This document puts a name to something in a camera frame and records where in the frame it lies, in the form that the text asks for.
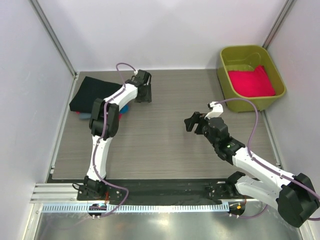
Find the black t-shirt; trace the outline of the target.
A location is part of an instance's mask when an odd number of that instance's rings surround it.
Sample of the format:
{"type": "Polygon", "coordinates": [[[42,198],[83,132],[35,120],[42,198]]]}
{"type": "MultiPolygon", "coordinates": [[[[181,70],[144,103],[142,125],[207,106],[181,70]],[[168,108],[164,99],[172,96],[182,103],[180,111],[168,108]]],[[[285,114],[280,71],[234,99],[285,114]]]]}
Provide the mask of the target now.
{"type": "Polygon", "coordinates": [[[69,109],[72,112],[90,114],[96,99],[107,98],[117,92],[121,87],[122,85],[118,83],[86,76],[79,90],[69,103],[69,109]]]}

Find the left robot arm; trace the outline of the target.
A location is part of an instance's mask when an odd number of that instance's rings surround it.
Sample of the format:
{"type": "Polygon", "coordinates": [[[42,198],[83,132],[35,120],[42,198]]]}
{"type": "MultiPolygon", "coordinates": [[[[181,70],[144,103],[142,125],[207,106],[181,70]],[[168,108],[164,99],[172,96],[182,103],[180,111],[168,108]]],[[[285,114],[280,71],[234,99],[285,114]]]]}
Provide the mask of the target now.
{"type": "Polygon", "coordinates": [[[79,187],[79,199],[102,199],[108,187],[106,181],[107,157],[111,142],[119,129],[120,110],[130,101],[150,103],[152,75],[136,70],[115,93],[93,102],[89,128],[92,135],[92,153],[89,169],[79,187]]]}

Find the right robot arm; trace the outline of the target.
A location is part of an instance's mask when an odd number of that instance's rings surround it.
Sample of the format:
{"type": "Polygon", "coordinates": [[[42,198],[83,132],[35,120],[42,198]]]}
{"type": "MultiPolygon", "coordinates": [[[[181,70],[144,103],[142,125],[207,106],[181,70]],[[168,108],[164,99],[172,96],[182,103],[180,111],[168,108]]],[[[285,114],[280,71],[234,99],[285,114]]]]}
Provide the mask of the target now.
{"type": "Polygon", "coordinates": [[[228,179],[225,191],[231,198],[244,195],[274,208],[289,225],[299,228],[320,208],[320,197],[308,176],[286,172],[256,154],[229,133],[224,120],[194,112],[184,120],[187,132],[203,135],[223,161],[245,170],[228,179]]]}

